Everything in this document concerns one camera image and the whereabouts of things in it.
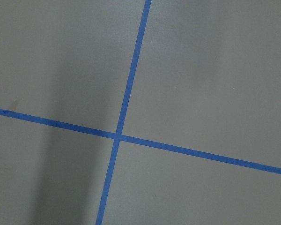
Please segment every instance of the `gray floor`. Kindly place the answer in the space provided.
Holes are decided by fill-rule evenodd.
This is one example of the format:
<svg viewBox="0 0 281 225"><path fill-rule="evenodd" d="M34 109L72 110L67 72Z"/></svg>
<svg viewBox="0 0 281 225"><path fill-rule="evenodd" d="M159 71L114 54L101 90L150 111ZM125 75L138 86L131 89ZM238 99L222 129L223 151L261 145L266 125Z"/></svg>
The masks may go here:
<svg viewBox="0 0 281 225"><path fill-rule="evenodd" d="M0 109L115 132L144 2L0 0ZM123 134L281 168L281 1L152 0ZM94 225L112 142L0 116L0 225ZM281 224L281 175L121 142L103 224Z"/></svg>

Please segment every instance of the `blue tape line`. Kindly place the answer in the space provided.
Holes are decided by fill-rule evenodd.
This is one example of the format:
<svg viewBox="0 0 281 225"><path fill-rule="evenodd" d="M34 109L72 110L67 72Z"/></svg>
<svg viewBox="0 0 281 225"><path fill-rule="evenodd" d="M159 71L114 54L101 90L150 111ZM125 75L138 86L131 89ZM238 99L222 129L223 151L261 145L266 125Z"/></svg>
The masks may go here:
<svg viewBox="0 0 281 225"><path fill-rule="evenodd" d="M97 129L88 128L88 127L82 127L82 126L78 126L78 125L74 125L74 124L70 124L70 123L63 123L63 122L59 122L59 121L55 121L55 120L49 120L49 119L45 119L45 118L41 118L41 117L37 117L37 116L31 116L31 115L27 115L27 114L23 114L23 113L19 113L19 112L12 112L12 111L0 109L0 115L12 117L12 118L19 119L19 120L25 120L25 121L29 121L29 122L44 124L44 125L48 125L48 126L52 126L52 127L77 131L77 132L81 132L81 133L85 133L85 134L96 135L96 136L100 136L100 137L107 137L110 139L115 139L117 141L124 141L124 142L144 145L144 146L148 146L148 147L152 147L152 148L173 151L173 152L182 153L182 154L186 154L186 155L190 155L190 156L206 158L206 159L210 159L213 161L229 163L229 164L239 165L239 166L248 167L248 168L252 168L252 169L256 169L256 170L262 170L262 171L266 171L266 172L281 174L281 168L274 167L274 166L268 166L268 165L253 163L253 162L244 161L244 160L240 160L240 159L236 159L236 158L215 155L215 154L211 154L211 153L207 153L207 152L182 148L182 147L175 146L175 145L154 142L154 141L145 140L145 139L141 139L141 138L137 138L137 137L131 137L131 136L126 136L126 135L117 135L115 133L111 133L111 132L107 132L107 131L97 130ZM113 156L111 156L112 159L115 158L114 155L116 156L117 150L114 150L113 152L114 152L114 154L113 154Z"/></svg>
<svg viewBox="0 0 281 225"><path fill-rule="evenodd" d="M64 122L60 122L60 121L56 121L56 120L49 120L49 119L45 119L45 118L38 117L38 116L31 116L31 115L27 115L24 113L13 112L13 111L8 111L8 110L3 110L3 109L0 109L0 115L12 117L12 118L19 119L19 120L25 120L25 121L30 121L30 122L34 122L34 123L44 124L44 125L48 125L51 127L77 131L77 132L81 132L81 133L85 133L85 134L96 135L96 136L100 136L100 137L107 137L107 138L111 138L111 139L114 139L116 136L115 133L111 133L111 132L107 132L107 131L97 130L97 129L88 128L88 127L82 127L82 126L78 126L78 125L74 125L74 124L70 124L70 123L64 123Z"/></svg>
<svg viewBox="0 0 281 225"><path fill-rule="evenodd" d="M182 148L182 147L178 147L175 145L169 145L169 144L164 144L164 143L160 143L160 142L144 140L144 139L130 137L130 136L126 136L126 135L121 136L121 141L144 145L144 146L153 147L153 148L157 148L157 149L163 149L163 150L167 150L167 151L173 151L173 152L182 153L182 154L186 154L186 155L190 155L190 156L206 158L206 159L210 159L213 161L218 161L218 162L223 162L223 163L228 163L228 164L233 164L233 165L239 165L239 166L248 167L248 168L252 168L252 169L256 169L256 170L262 170L262 171L266 171L266 172L281 174L281 168L278 168L278 167L248 162L248 161L244 161L244 160L240 160L240 159L236 159L236 158L215 155L215 154L187 149L187 148Z"/></svg>
<svg viewBox="0 0 281 225"><path fill-rule="evenodd" d="M105 183L104 183L104 187L103 187L103 191L102 191L101 201L100 201L97 220L96 220L96 225L101 225L102 221L103 221L103 216L104 216L105 206L106 206L106 202L107 202L107 198L108 198L109 188L111 185L114 165L116 163L120 137L123 132L124 122L125 122L125 118L126 118L126 114L127 114L128 105L129 105L129 100L130 100L133 81L134 81L135 72L136 72L136 68L137 68L137 63L138 63L140 52L141 52L141 44L142 44L142 40L143 40L144 33L145 33L150 5L151 5L151 0L146 0L144 9L143 9L143 12L141 15L139 31L138 31L138 35L136 38L133 57L132 57L130 70L129 70L129 76L127 79L127 84L126 84L126 89L125 89L124 98L123 98L123 102L122 102L121 112L120 112L119 119L118 119L118 125L117 125L117 130L116 130L117 137L115 138L114 143L113 143L113 147L112 147L112 151L111 151L111 159L110 159L110 162L109 162L109 165L107 168Z"/></svg>
<svg viewBox="0 0 281 225"><path fill-rule="evenodd" d="M101 225L102 221L103 221L105 206L106 206L106 202L107 202L109 188L111 186L111 179L112 179L112 174L113 174L114 166L115 166L116 159L117 159L119 144L120 144L120 140L115 139L115 141L113 142L113 146L112 146L112 150L111 150L111 158L110 158L108 168L107 168L107 173L105 176L105 182L104 182L103 191L102 191L102 195L101 195L101 201L100 201L98 215L97 215L97 219L96 219L96 225Z"/></svg>
<svg viewBox="0 0 281 225"><path fill-rule="evenodd" d="M143 40L144 33L145 33L150 5L151 5L151 0L146 0L145 6L144 6L144 9L142 12L142 16L141 16L139 32L138 32L138 35L136 38L136 43L135 43L134 53L133 53L133 57L132 57L132 61L131 61L129 76L128 76L127 85L126 85L126 89L125 89L125 93L124 93L122 108L121 108L121 112L120 112L120 116L119 116L119 120L118 120L118 126L117 126L116 133L119 135L122 134L123 127L124 127L124 122L125 122L125 118L126 118L126 114L127 114L127 109L128 109L131 91L132 91L137 63L139 61L139 56L140 56L140 52L141 52L141 44L142 44L142 40Z"/></svg>

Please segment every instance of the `concrete floor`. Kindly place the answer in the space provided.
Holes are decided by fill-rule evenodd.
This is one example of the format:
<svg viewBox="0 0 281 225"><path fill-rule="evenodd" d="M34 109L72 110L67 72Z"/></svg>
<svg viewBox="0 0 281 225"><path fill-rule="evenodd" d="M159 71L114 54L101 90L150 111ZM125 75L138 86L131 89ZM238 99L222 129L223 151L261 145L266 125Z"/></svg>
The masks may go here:
<svg viewBox="0 0 281 225"><path fill-rule="evenodd" d="M144 4L0 0L0 225L101 224ZM152 0L124 119L102 224L281 224L281 0Z"/></svg>

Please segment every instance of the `painter's tape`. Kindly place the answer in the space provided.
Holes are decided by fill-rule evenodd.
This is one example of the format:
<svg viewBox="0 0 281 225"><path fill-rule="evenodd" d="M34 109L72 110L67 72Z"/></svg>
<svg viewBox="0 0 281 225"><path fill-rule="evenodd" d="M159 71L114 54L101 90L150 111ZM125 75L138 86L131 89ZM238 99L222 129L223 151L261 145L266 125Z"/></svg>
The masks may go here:
<svg viewBox="0 0 281 225"><path fill-rule="evenodd" d="M132 91L137 63L138 63L138 60L140 57L141 44L142 44L142 40L143 40L144 33L145 33L145 28L146 28L146 24L147 24L150 6L151 6L151 0L146 0L144 9L143 9L143 12L141 15L139 31L137 34L133 57L132 57L131 65L130 65L129 76L127 79L127 84L126 84L126 89L125 89L124 98L123 98L123 102L122 102L121 112L120 112L120 115L118 118L118 125L117 125L117 130L116 130L117 137L120 137L123 132L124 122L125 122L125 118L126 118L126 114L127 114L128 105L129 105L129 99L130 99L130 95L131 95L131 91ZM120 140L118 138L115 138L115 140L113 142L113 147L112 147L112 151L111 151L111 159L110 159L110 162L109 162L109 165L107 168L105 183L104 183L104 187L103 187L103 191L102 191L101 201L100 201L97 220L96 220L96 225L101 225L102 221L103 221L108 192L109 192L109 188L111 185L112 174L113 174L114 165L115 165L116 158L117 158L119 142L120 142Z"/></svg>
<svg viewBox="0 0 281 225"><path fill-rule="evenodd" d="M190 155L190 156L206 158L206 159L210 159L210 160L218 161L218 162L222 162L222 163L229 163L229 164L239 165L239 166L248 167L248 168L252 168L252 169L256 169L256 170L262 170L262 171L266 171L266 172L281 174L281 168L278 168L278 167L263 165L263 164L259 164L259 163L253 163L253 162L244 161L244 160L240 160L240 159L236 159L236 158L230 158L230 157L226 157L226 156L220 156L220 155L211 154L211 153L207 153L207 152L203 152L203 151L182 148L182 147L178 147L175 145L169 145L169 144L164 144L164 143L160 143L160 142L149 141L149 140L140 139L140 138L136 138L136 137L130 137L130 136L126 136L126 135L121 136L121 141L144 145L144 146L148 146L148 147L152 147L152 148L163 149L163 150L167 150L167 151L173 151L173 152L182 153L182 154L186 154L186 155Z"/></svg>
<svg viewBox="0 0 281 225"><path fill-rule="evenodd" d="M80 133L85 133L89 135L96 135L100 137L107 137L114 139L115 138L115 133L103 131L103 130L97 130L89 127L83 127L83 126L78 126L70 123L64 123L56 120L50 120L50 119L45 119L42 117L38 116L31 116L27 115L24 113L19 113L19 112L12 112L4 109L0 109L0 115L1 116L7 116L15 119L20 119L20 120L25 120L29 122L34 122L34 123L39 123L39 124L44 124L48 125L51 127L56 127L56 128L63 128L67 130L72 130L72 131L77 131Z"/></svg>

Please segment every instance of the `gray surface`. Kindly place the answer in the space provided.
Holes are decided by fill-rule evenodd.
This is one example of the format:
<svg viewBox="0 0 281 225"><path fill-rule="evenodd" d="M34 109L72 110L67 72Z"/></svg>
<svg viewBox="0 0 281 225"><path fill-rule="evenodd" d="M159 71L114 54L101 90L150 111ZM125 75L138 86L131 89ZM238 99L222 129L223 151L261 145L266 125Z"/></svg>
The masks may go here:
<svg viewBox="0 0 281 225"><path fill-rule="evenodd" d="M111 147L0 116L0 225L95 224Z"/></svg>
<svg viewBox="0 0 281 225"><path fill-rule="evenodd" d="M121 143L104 225L281 225L281 175Z"/></svg>
<svg viewBox="0 0 281 225"><path fill-rule="evenodd" d="M0 108L115 132L143 3L0 0Z"/></svg>
<svg viewBox="0 0 281 225"><path fill-rule="evenodd" d="M124 134L281 167L281 1L154 0Z"/></svg>
<svg viewBox="0 0 281 225"><path fill-rule="evenodd" d="M0 108L115 132L144 0L0 0ZM281 1L153 0L124 134L281 167ZM0 225L94 225L112 140L0 116ZM281 224L281 175L121 143L104 224Z"/></svg>

